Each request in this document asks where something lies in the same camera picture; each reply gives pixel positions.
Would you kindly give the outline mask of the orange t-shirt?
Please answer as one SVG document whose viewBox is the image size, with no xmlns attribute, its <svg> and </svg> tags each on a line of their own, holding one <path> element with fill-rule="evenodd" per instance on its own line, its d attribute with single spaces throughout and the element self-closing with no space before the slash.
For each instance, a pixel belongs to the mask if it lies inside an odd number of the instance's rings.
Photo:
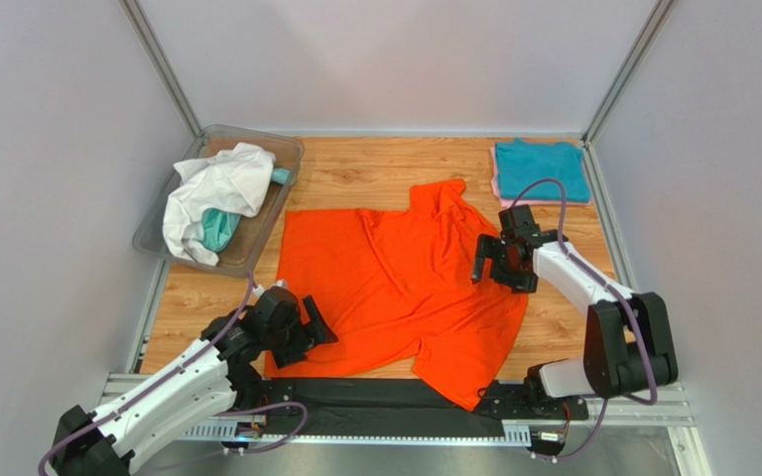
<svg viewBox="0 0 762 476">
<path fill-rule="evenodd" d="M 497 376 L 529 299 L 474 282 L 479 237 L 495 227 L 463 199 L 460 179 L 415 185 L 404 210 L 286 215 L 277 275 L 312 297 L 336 341 L 269 378 L 345 377 L 411 359 L 415 375 L 473 410 Z"/>
</svg>

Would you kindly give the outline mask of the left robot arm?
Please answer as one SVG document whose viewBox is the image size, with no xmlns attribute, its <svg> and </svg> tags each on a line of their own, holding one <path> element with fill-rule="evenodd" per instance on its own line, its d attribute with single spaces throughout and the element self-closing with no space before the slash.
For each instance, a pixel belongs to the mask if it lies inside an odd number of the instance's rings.
<svg viewBox="0 0 762 476">
<path fill-rule="evenodd" d="M 253 362 L 271 354 L 276 366 L 307 360 L 337 342 L 313 297 L 284 287 L 249 286 L 248 296 L 213 320 L 179 357 L 134 389 L 91 411 L 74 406 L 59 419 L 41 475 L 132 475 L 190 428 L 210 417 L 264 415 L 308 408 L 290 399 L 264 402 Z"/>
</svg>

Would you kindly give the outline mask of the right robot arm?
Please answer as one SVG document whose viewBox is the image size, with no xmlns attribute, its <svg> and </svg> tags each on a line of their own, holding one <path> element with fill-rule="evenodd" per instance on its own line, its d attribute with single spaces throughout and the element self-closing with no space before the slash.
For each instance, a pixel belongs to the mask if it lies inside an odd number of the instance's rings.
<svg viewBox="0 0 762 476">
<path fill-rule="evenodd" d="M 602 274 L 561 229 L 542 229 L 527 205 L 500 211 L 499 220 L 498 235 L 477 239 L 472 281 L 489 278 L 515 294 L 532 294 L 546 281 L 586 320 L 580 357 L 530 368 L 527 379 L 535 394 L 638 400 L 646 391 L 644 403 L 654 404 L 658 388 L 679 378 L 663 298 Z"/>
</svg>

